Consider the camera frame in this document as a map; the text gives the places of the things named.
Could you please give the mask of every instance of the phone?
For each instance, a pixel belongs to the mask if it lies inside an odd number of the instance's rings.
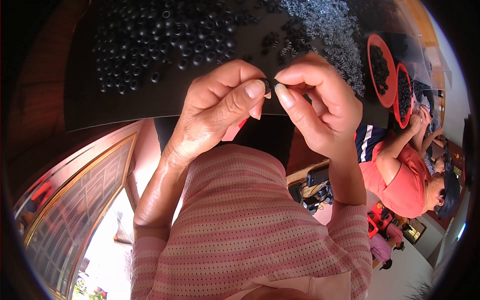
[[[307,186],[312,187],[328,180],[328,165],[307,173]]]

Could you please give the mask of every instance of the fingernail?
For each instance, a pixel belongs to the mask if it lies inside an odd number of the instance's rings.
[[[282,76],[283,72],[285,72],[286,69],[283,69],[281,70],[280,72],[278,72],[276,75],[275,75],[275,79],[278,79],[280,76]]]
[[[255,118],[257,120],[260,120],[260,116],[262,115],[261,112],[259,112],[259,109],[258,108],[252,108],[249,110],[250,115],[252,116],[252,118]]]
[[[248,97],[255,99],[258,96],[265,95],[265,84],[261,80],[254,80],[245,87],[245,93]]]
[[[295,98],[283,84],[275,85],[275,93],[283,108],[289,109],[295,104]]]

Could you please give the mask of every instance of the person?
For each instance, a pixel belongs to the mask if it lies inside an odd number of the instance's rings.
[[[392,247],[379,233],[375,233],[370,239],[370,252],[382,263],[380,270],[392,267]]]
[[[291,198],[285,162],[254,144],[216,147],[233,123],[260,118],[263,77],[234,60],[192,82],[134,214],[132,299],[366,297],[366,192],[351,138],[362,105],[318,54],[275,76],[280,104],[308,147],[330,158],[335,201],[324,226]]]
[[[430,115],[421,106],[399,134],[360,125],[355,144],[365,188],[396,214],[415,218],[428,210],[439,218],[451,215],[460,202],[460,185],[453,172],[430,175],[419,155]]]
[[[429,151],[432,149],[433,141],[440,142],[439,140],[436,140],[435,137],[441,135],[443,131],[444,131],[444,127],[441,126],[438,129],[436,129],[434,132],[430,132],[427,135],[427,137],[423,140],[421,152],[419,153],[420,157],[423,157],[423,160],[425,161],[425,165],[427,166],[427,169],[430,175],[433,175],[435,173],[445,172],[445,160],[442,157],[443,154],[441,156],[434,157],[435,161],[433,161],[432,151]]]

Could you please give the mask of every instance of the orange shirt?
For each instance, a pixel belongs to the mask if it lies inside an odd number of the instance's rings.
[[[425,207],[425,181],[431,178],[425,161],[406,144],[397,157],[402,164],[400,171],[387,186],[375,163],[383,145],[380,142],[375,146],[372,161],[360,163],[365,187],[394,213],[407,218],[421,216]]]

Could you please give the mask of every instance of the dark hair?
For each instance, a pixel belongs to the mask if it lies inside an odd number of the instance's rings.
[[[400,243],[400,247],[394,247],[393,250],[402,250],[402,248],[403,248],[403,243],[404,243],[404,242],[401,242],[401,243]]]
[[[439,219],[450,216],[460,203],[460,183],[453,172],[446,172],[444,175],[445,188],[440,191],[440,196],[444,200],[442,206],[435,205],[433,211]]]
[[[383,265],[383,266],[380,268],[380,270],[382,270],[382,269],[388,270],[388,269],[391,268],[391,266],[392,266],[392,259],[389,259],[389,260],[387,260],[387,261],[385,262],[385,265]]]

